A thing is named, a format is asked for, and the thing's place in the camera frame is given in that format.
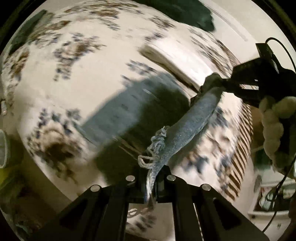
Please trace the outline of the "white gloved right hand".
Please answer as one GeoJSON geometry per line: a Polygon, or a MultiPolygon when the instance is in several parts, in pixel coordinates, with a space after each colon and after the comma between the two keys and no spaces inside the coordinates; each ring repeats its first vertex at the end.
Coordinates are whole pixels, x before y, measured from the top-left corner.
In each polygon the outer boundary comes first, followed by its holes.
{"type": "Polygon", "coordinates": [[[265,97],[259,104],[262,113],[263,148],[274,171],[295,179],[295,97],[275,102],[265,97]]]}

